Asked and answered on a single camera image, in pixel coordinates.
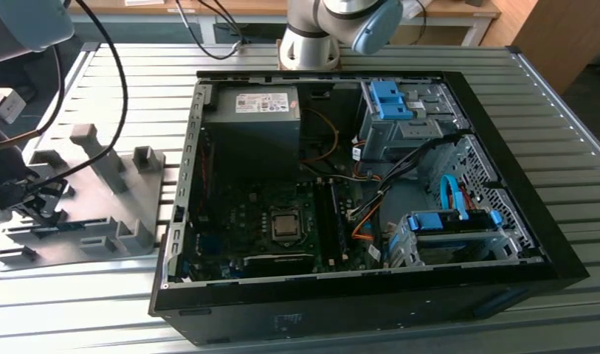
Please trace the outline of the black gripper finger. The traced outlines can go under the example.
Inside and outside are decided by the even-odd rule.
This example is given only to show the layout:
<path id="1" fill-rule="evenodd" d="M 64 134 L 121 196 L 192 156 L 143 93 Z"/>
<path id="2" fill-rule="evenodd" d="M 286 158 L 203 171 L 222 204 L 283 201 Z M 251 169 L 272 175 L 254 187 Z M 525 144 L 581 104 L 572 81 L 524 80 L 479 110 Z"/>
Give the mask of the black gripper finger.
<path id="1" fill-rule="evenodd" d="M 41 209 L 36 201 L 27 201 L 11 207 L 11 210 L 20 214 L 23 217 L 31 218 L 37 225 L 47 223 L 41 216 Z"/>
<path id="2" fill-rule="evenodd" d="M 59 200 L 67 190 L 68 182 L 65 179 L 61 181 L 56 181 L 49 183 L 47 186 L 39 189 L 36 193 L 36 201 L 37 201 L 37 222 L 45 226 L 53 226 L 60 218 L 61 211 L 57 211 L 55 208 L 57 206 Z"/>

